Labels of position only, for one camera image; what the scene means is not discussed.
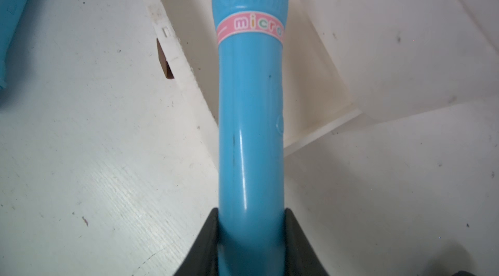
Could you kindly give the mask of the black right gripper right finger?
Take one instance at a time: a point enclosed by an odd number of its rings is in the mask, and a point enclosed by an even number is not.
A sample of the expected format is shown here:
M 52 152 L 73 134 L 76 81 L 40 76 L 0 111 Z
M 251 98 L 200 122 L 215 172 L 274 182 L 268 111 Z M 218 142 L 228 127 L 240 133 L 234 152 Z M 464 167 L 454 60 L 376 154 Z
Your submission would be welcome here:
M 329 275 L 290 208 L 285 210 L 285 275 Z

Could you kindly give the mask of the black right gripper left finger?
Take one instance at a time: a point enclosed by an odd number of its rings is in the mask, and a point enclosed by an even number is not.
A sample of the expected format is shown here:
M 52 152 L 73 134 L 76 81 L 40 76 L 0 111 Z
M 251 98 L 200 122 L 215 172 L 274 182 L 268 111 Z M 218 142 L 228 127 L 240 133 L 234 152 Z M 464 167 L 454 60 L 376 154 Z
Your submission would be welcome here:
M 213 208 L 174 276 L 218 276 L 218 209 Z

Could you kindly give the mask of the white bottom drawer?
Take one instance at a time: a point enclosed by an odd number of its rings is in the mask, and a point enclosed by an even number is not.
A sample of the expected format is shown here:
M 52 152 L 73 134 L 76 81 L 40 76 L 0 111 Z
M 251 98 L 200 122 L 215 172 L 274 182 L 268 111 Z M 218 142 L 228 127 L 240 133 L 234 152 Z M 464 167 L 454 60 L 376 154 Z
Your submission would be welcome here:
M 203 143 L 219 158 L 219 64 L 211 0 L 143 0 Z M 289 0 L 283 51 L 284 153 L 360 115 L 300 0 Z

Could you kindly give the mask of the slim blue toy microphone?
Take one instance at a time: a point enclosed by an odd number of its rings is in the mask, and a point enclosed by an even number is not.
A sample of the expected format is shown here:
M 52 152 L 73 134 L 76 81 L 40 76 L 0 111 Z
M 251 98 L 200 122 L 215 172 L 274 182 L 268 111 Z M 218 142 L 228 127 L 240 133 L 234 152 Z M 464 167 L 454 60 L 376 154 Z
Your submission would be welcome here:
M 219 58 L 221 275 L 285 273 L 283 45 L 289 0 L 211 0 Z

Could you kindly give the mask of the white three-drawer cabinet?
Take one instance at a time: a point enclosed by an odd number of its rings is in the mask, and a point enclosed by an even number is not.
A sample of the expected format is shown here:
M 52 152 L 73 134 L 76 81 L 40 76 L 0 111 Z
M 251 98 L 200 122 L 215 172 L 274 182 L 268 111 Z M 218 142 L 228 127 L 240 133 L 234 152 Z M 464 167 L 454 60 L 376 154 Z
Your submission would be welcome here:
M 498 0 L 301 0 L 356 105 L 384 122 L 498 93 Z

